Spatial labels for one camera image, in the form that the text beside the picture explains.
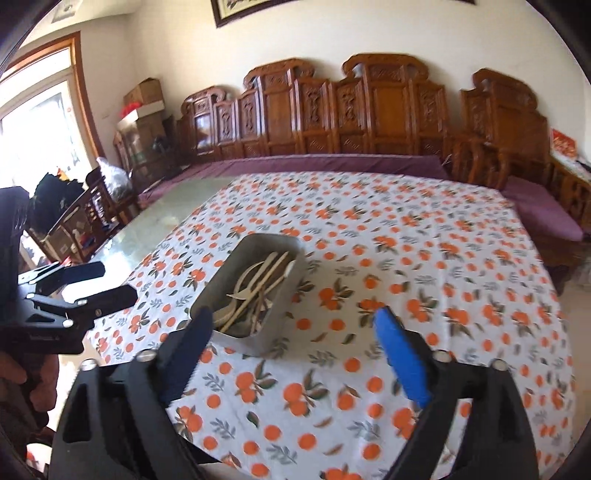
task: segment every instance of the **purple seat cushion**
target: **purple seat cushion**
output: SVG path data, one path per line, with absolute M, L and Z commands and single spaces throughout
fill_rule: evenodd
M 187 179 L 233 177 L 245 173 L 277 173 L 281 171 L 351 171 L 412 175 L 437 180 L 449 179 L 447 172 L 441 166 L 441 161 L 435 155 L 278 155 L 193 165 L 177 177 L 164 181 L 156 188 L 140 194 L 139 202 L 142 206 L 151 205 Z
M 528 233 L 573 242 L 583 240 L 581 227 L 542 185 L 509 177 L 502 194 L 515 203 L 519 218 Z

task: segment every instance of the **white tablecloth with orange print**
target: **white tablecloth with orange print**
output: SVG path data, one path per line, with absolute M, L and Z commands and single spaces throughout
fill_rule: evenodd
M 211 344 L 177 431 L 259 478 L 379 480 L 417 413 L 374 337 L 389 305 L 406 328 L 461 362 L 511 366 L 540 471 L 568 454 L 574 412 L 570 345 L 547 272 L 493 190 L 350 173 L 236 179 L 133 272 L 137 305 L 91 333 L 107 363 L 182 328 L 201 289 L 251 232 L 301 238 L 309 271 L 265 358 Z M 460 402 L 435 478 L 449 472 L 470 404 Z

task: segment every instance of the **person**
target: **person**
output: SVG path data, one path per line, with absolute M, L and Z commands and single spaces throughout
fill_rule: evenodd
M 59 372 L 60 363 L 57 355 L 47 355 L 39 371 L 41 382 L 30 394 L 31 404 L 35 410 L 50 411 L 56 406 Z M 27 381 L 27 373 L 10 355 L 0 352 L 0 378 L 22 385 Z

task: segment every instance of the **framed picture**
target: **framed picture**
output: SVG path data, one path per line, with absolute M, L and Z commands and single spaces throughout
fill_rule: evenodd
M 293 0 L 212 0 L 213 16 L 219 28 L 233 20 L 253 14 L 265 8 L 292 2 Z

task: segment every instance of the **plastic bag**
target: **plastic bag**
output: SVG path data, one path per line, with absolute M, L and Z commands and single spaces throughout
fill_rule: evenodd
M 133 187 L 124 169 L 109 164 L 106 158 L 96 159 L 100 166 L 100 172 L 105 177 L 107 191 L 115 203 L 133 194 Z

